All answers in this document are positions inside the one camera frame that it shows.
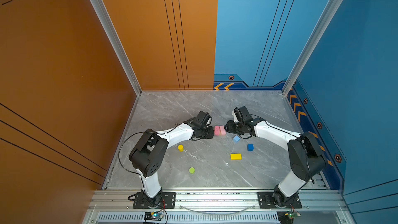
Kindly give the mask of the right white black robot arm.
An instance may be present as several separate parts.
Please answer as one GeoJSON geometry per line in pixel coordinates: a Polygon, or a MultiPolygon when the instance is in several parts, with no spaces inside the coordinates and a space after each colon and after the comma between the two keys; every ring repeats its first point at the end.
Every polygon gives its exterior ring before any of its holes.
{"type": "Polygon", "coordinates": [[[279,208],[291,205],[299,190],[329,164],[316,138],[309,132],[291,132],[262,118],[249,119],[246,122],[229,120],[224,128],[228,133],[249,134],[250,137],[265,139],[288,152],[290,171],[275,186],[272,195],[272,203],[279,208]]]}

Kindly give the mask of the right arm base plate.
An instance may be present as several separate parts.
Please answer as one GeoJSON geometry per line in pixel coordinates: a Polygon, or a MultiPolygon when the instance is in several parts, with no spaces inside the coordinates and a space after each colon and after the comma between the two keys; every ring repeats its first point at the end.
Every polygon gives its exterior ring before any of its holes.
{"type": "Polygon", "coordinates": [[[258,192],[260,208],[295,208],[301,209],[302,203],[297,192],[291,197],[286,197],[280,192],[258,192]]]}

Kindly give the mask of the light pink rectangular block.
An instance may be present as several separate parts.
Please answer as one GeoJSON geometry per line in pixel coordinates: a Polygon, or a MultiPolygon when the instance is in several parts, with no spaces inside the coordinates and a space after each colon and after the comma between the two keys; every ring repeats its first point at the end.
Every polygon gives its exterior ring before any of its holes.
{"type": "Polygon", "coordinates": [[[219,130],[220,130],[220,136],[226,135],[226,130],[225,130],[224,126],[221,125],[221,126],[219,127],[219,130]]]}

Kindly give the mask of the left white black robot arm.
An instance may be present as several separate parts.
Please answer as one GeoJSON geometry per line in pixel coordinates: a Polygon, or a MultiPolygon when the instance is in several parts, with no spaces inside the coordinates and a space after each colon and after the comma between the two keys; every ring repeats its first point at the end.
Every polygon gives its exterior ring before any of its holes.
{"type": "Polygon", "coordinates": [[[199,141],[212,139],[214,127],[209,113],[200,111],[181,124],[164,131],[148,129],[129,154],[129,160],[140,176],[142,182],[141,194],[149,207],[155,208],[163,202],[162,187],[159,183],[158,170],[163,162],[168,148],[184,141],[199,141]]]}

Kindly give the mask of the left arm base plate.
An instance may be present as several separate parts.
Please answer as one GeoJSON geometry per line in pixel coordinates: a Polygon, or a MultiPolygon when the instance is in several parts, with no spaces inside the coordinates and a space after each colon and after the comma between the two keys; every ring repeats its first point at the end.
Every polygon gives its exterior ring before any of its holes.
{"type": "Polygon", "coordinates": [[[134,209],[173,209],[175,208],[176,193],[160,191],[153,198],[149,198],[145,193],[139,192],[133,203],[134,209]]]}

